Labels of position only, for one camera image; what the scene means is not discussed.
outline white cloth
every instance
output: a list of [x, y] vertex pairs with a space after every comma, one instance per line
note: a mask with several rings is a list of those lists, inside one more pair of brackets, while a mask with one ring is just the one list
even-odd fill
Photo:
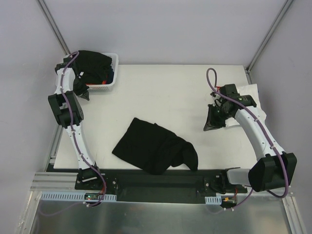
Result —
[[[250, 95], [253, 97], [254, 101], [257, 103], [257, 109], [259, 111], [260, 119], [262, 121], [265, 121], [267, 115], [265, 112], [261, 109], [260, 100], [259, 100], [259, 94], [258, 94], [258, 86], [257, 84], [250, 84], [245, 86], [237, 87], [238, 93], [243, 95]], [[231, 127], [235, 125], [239, 125], [239, 123], [234, 119], [230, 118], [225, 121], [226, 127]]]

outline gray wall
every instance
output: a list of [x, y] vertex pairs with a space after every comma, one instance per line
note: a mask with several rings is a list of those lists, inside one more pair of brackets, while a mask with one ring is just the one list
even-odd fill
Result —
[[11, 234], [52, 140], [47, 96], [63, 53], [34, 0], [2, 1], [0, 22], [0, 233]]
[[46, 0], [73, 52], [121, 64], [247, 66], [285, 0]]
[[312, 1], [295, 0], [252, 70], [267, 124], [298, 158], [293, 187], [312, 232]]

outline white plastic basket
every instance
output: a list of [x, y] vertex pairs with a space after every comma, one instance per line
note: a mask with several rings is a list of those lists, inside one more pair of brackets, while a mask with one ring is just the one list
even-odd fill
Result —
[[112, 58], [112, 69], [114, 71], [114, 77], [113, 82], [111, 84], [89, 84], [89, 91], [90, 92], [106, 92], [106, 91], [112, 91], [114, 84], [116, 82], [117, 78], [117, 72], [118, 72], [118, 55], [114, 53], [102, 53], [108, 57]]

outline white tabletop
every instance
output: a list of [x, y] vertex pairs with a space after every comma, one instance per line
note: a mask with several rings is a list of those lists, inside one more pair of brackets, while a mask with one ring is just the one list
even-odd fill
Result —
[[[207, 105], [213, 101], [206, 81], [209, 67], [217, 71], [218, 86], [248, 84], [243, 66], [120, 65], [113, 91], [90, 93], [90, 101], [78, 98], [84, 112], [84, 134], [97, 165], [102, 169], [138, 169], [112, 154], [137, 117], [157, 123], [191, 142], [198, 154], [198, 169], [253, 167], [256, 157], [240, 126], [203, 131]], [[73, 145], [65, 131], [54, 168], [78, 168]]]

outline white laundry basket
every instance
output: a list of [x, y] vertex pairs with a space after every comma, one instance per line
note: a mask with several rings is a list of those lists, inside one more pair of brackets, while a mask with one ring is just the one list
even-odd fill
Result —
[[114, 84], [116, 82], [117, 72], [118, 72], [118, 55], [114, 53], [102, 53], [102, 54], [112, 58], [112, 69], [114, 71], [113, 82], [111, 84], [89, 84], [88, 90], [90, 92], [112, 91]]

